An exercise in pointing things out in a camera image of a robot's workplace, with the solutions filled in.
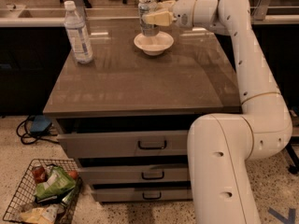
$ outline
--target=white bowl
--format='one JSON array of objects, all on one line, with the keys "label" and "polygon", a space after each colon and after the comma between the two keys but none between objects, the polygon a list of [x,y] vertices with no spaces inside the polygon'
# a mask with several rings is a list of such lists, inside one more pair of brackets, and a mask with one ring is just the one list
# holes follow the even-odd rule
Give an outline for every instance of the white bowl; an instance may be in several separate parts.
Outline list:
[{"label": "white bowl", "polygon": [[134,43],[149,56],[157,56],[172,46],[174,38],[164,32],[159,32],[156,36],[139,34],[135,37]]}]

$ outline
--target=black handle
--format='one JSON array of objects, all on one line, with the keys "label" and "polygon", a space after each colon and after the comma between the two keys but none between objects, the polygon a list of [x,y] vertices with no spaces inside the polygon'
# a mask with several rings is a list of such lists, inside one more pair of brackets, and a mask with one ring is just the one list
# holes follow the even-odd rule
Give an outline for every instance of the black handle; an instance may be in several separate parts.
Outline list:
[{"label": "black handle", "polygon": [[144,200],[159,200],[162,197],[162,193],[159,192],[159,196],[158,197],[146,197],[146,194],[143,192],[142,193],[142,197]]},{"label": "black handle", "polygon": [[161,176],[157,176],[157,177],[146,177],[143,172],[142,172],[141,176],[142,176],[142,179],[144,179],[144,180],[159,180],[159,179],[164,178],[164,171],[161,172]]},{"label": "black handle", "polygon": [[164,140],[164,143],[162,146],[158,146],[158,147],[142,147],[142,142],[138,141],[138,147],[142,150],[155,150],[155,149],[165,149],[167,147],[167,141]]}]

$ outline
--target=basket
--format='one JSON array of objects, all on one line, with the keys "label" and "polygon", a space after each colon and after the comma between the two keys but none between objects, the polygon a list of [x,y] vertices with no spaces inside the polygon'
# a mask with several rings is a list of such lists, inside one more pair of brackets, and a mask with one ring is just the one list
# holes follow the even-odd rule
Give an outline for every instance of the basket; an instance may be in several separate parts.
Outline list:
[{"label": "basket", "polygon": [[[70,170],[77,170],[78,167],[76,166],[76,163],[73,160],[41,160],[41,159],[35,159],[32,160],[29,164],[23,178],[21,179],[21,183],[19,184],[15,194],[13,195],[13,198],[7,208],[7,211],[5,212],[3,216],[4,221],[8,222],[14,222],[14,223],[23,223],[20,219],[20,211],[21,207],[24,204],[32,203],[35,201],[34,193],[36,191],[36,183],[33,179],[33,175],[31,173],[32,168],[34,167],[35,163],[39,162],[44,167],[54,164],[57,166],[61,166],[64,168],[65,171]],[[76,195],[70,206],[67,208],[64,217],[56,220],[55,224],[68,224],[72,222],[73,215],[75,212],[77,200],[78,200],[78,194],[80,192],[81,188],[81,182],[78,185],[76,190]]]}]

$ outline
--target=bottle cap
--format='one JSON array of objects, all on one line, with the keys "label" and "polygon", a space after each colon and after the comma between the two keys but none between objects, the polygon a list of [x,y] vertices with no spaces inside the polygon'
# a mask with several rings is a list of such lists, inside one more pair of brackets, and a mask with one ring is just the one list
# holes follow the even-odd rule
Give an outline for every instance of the bottle cap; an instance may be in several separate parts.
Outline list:
[{"label": "bottle cap", "polygon": [[66,1],[66,2],[64,2],[64,7],[68,11],[76,9],[76,5],[75,5],[74,1]]}]

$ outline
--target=drawer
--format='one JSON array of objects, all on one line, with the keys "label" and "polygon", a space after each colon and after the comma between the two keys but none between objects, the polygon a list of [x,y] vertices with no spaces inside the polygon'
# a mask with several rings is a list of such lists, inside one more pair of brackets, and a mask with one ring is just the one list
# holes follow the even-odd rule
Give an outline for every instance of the drawer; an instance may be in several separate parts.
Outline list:
[{"label": "drawer", "polygon": [[92,196],[96,202],[150,202],[182,201],[192,199],[189,187],[168,189],[101,189],[94,190]]},{"label": "drawer", "polygon": [[78,172],[86,184],[91,187],[96,184],[98,188],[120,187],[126,183],[190,180],[187,164],[79,168]]},{"label": "drawer", "polygon": [[69,158],[187,155],[187,131],[58,135]]}]

